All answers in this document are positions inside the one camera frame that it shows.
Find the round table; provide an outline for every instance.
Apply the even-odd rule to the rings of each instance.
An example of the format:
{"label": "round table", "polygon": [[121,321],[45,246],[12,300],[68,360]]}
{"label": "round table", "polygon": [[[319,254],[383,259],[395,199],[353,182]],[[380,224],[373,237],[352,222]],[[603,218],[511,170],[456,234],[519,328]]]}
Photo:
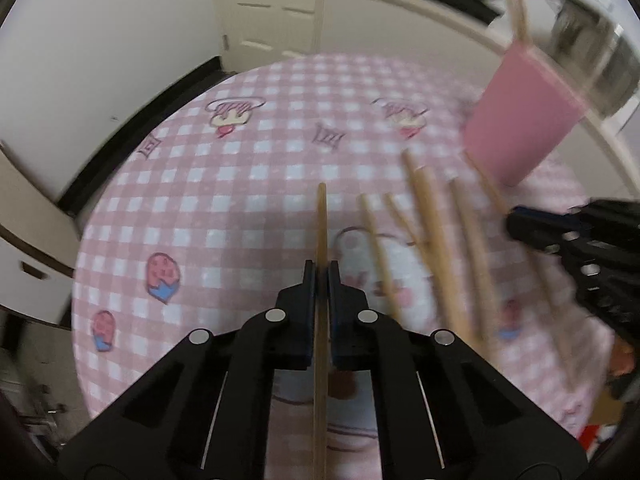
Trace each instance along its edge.
{"label": "round table", "polygon": [[[85,400],[100,413],[194,328],[236,330],[302,280],[314,257],[316,189],[328,193],[332,257],[343,281],[385,311],[356,197],[369,194],[408,330],[440,326],[431,275],[388,216],[381,196],[414,214],[400,153],[409,148],[437,176],[452,264],[472,312],[465,245],[447,180],[465,184],[488,237],[503,305],[500,367],[573,434],[602,387],[611,332],[572,304],[552,256],[540,256],[564,306],[562,328],[580,370],[573,392],[549,330],[548,307],[523,249],[462,155],[460,129],[480,91],[439,70],[381,57],[320,55],[233,76],[163,121],[114,176],[84,231],[74,286],[74,349]],[[566,211],[586,201],[555,155],[511,203]],[[329,467],[340,478],[380,477],[367,373],[333,374]],[[300,479],[311,464],[309,373],[274,382],[267,478]]]}

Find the pink cup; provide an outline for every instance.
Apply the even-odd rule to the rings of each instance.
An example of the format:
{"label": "pink cup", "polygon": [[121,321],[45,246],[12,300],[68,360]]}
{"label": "pink cup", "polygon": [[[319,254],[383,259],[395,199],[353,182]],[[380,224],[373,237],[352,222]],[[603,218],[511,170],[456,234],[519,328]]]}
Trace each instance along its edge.
{"label": "pink cup", "polygon": [[587,109],[542,52],[514,41],[465,126],[466,152],[495,180],[516,186]]}

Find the drawer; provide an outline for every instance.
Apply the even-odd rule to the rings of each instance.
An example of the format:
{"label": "drawer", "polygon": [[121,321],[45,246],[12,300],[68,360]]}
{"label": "drawer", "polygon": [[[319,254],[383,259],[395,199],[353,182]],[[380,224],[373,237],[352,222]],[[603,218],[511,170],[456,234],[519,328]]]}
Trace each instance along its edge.
{"label": "drawer", "polygon": [[0,305],[57,324],[65,312],[72,284],[72,278],[0,239]]}

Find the door panel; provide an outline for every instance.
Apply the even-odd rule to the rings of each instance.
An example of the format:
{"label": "door panel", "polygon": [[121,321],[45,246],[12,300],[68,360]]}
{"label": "door panel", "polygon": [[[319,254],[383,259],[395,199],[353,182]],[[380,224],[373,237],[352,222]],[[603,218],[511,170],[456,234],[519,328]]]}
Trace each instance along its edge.
{"label": "door panel", "polygon": [[316,0],[218,0],[229,50],[226,70],[244,72],[311,51]]}

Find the drawer handle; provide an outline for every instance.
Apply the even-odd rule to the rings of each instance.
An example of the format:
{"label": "drawer handle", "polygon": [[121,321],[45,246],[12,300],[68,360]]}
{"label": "drawer handle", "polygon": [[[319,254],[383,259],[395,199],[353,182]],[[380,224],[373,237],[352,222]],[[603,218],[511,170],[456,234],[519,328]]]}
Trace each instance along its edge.
{"label": "drawer handle", "polygon": [[49,279],[48,274],[45,274],[41,270],[36,269],[35,267],[32,267],[25,262],[20,262],[20,268],[22,269],[22,272],[26,272],[28,275],[33,276],[34,278],[38,278],[39,280]]}

